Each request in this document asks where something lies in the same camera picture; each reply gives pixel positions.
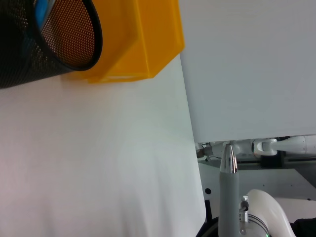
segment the black mesh trash can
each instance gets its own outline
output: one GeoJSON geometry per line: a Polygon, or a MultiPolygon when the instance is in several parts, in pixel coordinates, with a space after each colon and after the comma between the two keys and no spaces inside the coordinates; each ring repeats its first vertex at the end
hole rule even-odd
{"type": "Polygon", "coordinates": [[[92,68],[102,31],[91,0],[56,0],[41,31],[36,0],[0,0],[0,88],[92,68]]]}

